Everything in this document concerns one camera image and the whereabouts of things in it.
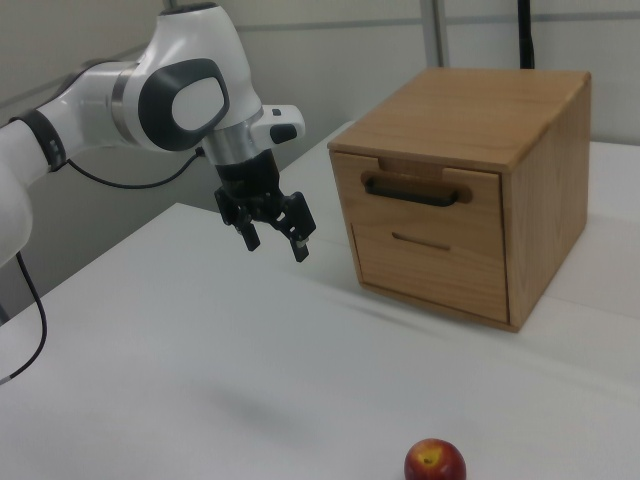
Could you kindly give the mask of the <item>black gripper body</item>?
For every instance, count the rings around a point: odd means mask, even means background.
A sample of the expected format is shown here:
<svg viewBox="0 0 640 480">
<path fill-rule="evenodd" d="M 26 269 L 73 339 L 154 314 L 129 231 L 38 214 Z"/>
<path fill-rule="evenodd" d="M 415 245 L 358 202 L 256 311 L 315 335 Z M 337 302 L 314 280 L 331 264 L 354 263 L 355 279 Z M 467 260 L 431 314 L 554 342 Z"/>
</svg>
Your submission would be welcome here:
<svg viewBox="0 0 640 480">
<path fill-rule="evenodd" d="M 216 167 L 224 192 L 234 199 L 276 194 L 279 171 L 271 151 L 263 151 L 246 161 Z"/>
</svg>

